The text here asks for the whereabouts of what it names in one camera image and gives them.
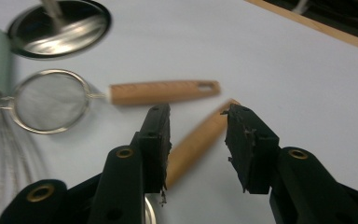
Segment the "wooden handle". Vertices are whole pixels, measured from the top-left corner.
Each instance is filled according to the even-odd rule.
[[[113,105],[147,105],[216,95],[219,83],[210,80],[162,81],[110,86]]]
[[[225,102],[171,151],[165,180],[167,189],[185,174],[226,129],[227,117],[222,116],[221,112],[228,110],[231,104],[239,103],[233,99]]]

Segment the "stainless steel lid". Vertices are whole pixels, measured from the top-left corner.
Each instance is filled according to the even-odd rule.
[[[109,11],[96,2],[42,2],[10,25],[7,34],[14,53],[34,59],[65,56],[98,42],[111,24]]]

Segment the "metal ring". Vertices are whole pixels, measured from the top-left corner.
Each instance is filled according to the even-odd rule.
[[[121,159],[126,159],[128,157],[131,157],[133,155],[133,150],[131,148],[122,148],[118,152],[116,152],[116,156],[118,156]]]
[[[302,150],[298,150],[298,149],[290,149],[289,150],[289,154],[299,160],[306,160],[308,158],[308,154],[305,153]]]
[[[42,77],[42,76],[57,75],[57,74],[72,77],[75,81],[78,81],[81,84],[81,86],[83,87],[83,90],[85,92],[86,102],[85,102],[83,108],[81,109],[79,115],[77,116],[77,118],[75,118],[72,122],[63,125],[60,128],[56,128],[56,129],[52,129],[52,130],[40,130],[40,129],[33,128],[30,125],[28,125],[27,123],[25,123],[24,121],[22,121],[22,119],[20,118],[20,116],[17,112],[18,96],[22,93],[24,88],[27,85],[29,85],[29,83],[31,83],[33,80],[35,80],[39,77]],[[71,72],[71,71],[67,71],[67,70],[61,70],[61,69],[43,70],[43,71],[40,71],[38,73],[31,75],[30,77],[25,79],[25,81],[23,81],[16,88],[16,90],[14,92],[14,96],[12,97],[12,99],[9,102],[10,115],[19,126],[21,126],[23,129],[25,129],[29,132],[40,133],[40,134],[62,133],[64,131],[68,130],[70,127],[72,127],[78,121],[80,121],[80,119],[83,117],[83,115],[85,113],[87,113],[87,111],[89,110],[89,107],[90,107],[90,98],[89,98],[90,95],[91,95],[91,92],[90,92],[89,84],[82,77],[80,77],[78,74]]]
[[[44,184],[31,190],[27,195],[27,200],[31,203],[38,203],[50,197],[53,192],[54,186],[52,184]]]

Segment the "metal wire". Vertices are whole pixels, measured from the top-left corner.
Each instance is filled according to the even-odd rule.
[[[22,188],[48,177],[46,164],[31,136],[8,119],[1,107],[0,214]]]
[[[29,132],[60,133],[78,123],[89,111],[91,98],[103,96],[91,93],[89,84],[79,75],[49,69],[25,79],[9,99],[9,107],[4,109]]]

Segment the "handle hole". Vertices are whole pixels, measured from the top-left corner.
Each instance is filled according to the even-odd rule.
[[[210,83],[200,83],[199,84],[199,91],[212,91],[213,84]]]

